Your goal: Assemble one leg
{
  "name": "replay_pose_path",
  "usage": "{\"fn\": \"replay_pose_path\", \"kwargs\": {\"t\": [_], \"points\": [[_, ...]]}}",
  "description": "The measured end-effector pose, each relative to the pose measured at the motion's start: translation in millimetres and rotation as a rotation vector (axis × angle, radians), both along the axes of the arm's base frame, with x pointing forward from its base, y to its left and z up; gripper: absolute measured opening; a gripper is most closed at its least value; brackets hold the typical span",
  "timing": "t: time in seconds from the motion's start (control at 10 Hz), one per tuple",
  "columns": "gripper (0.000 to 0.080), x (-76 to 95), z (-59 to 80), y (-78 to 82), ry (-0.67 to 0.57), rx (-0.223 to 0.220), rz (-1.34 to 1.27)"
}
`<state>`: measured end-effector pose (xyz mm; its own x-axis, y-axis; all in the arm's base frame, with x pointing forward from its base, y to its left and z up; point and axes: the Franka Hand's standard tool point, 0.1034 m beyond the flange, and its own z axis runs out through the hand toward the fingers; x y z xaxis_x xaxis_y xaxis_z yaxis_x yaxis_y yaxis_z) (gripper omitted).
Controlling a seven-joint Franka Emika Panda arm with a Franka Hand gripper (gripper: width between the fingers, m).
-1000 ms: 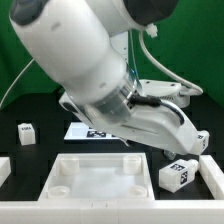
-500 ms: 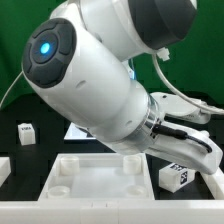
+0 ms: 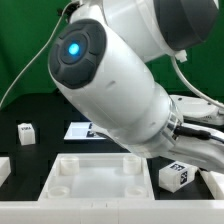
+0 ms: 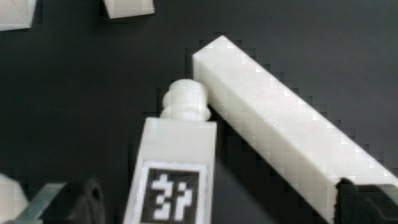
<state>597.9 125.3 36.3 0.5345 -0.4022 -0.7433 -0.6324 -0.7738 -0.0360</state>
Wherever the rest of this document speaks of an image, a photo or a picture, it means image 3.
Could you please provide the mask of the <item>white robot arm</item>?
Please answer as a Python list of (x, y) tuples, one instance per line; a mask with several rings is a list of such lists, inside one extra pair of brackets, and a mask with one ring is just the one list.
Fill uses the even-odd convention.
[(224, 173), (224, 133), (185, 122), (146, 66), (186, 61), (218, 13), (218, 0), (88, 0), (52, 45), (50, 76), (94, 132), (135, 155)]

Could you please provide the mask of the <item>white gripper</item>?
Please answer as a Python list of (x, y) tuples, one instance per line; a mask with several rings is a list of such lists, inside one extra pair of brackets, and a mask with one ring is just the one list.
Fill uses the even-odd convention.
[(224, 132), (183, 123), (175, 129), (175, 134), (175, 146), (168, 151), (162, 151), (161, 157), (224, 174)]

